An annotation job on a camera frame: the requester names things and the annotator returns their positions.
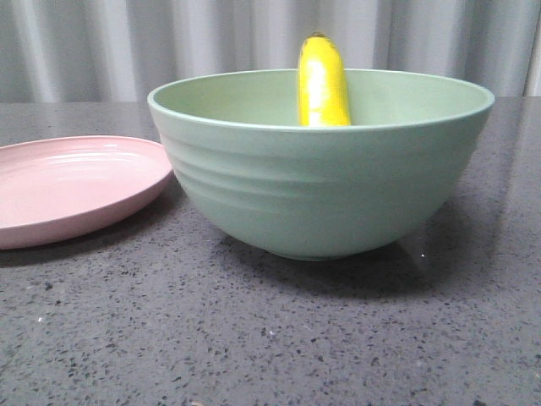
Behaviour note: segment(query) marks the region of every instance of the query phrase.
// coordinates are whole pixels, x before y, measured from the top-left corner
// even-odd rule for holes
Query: plate
[[[123,220],[166,187],[161,144],[87,135],[0,147],[0,249],[71,239]]]

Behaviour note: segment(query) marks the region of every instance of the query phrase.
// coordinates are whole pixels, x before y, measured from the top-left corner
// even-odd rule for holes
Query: granite surface
[[[145,104],[0,123],[0,145],[158,140]],[[541,404],[539,129],[541,98],[498,99],[453,197],[341,261],[228,237],[174,180],[111,227],[0,251],[0,405]]]

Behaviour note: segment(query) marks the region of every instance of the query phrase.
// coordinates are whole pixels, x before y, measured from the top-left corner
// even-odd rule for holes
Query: green bowl
[[[194,205],[236,239],[327,260],[399,239],[453,193],[492,93],[428,74],[348,69],[352,125],[297,125],[297,71],[180,80],[150,111]]]

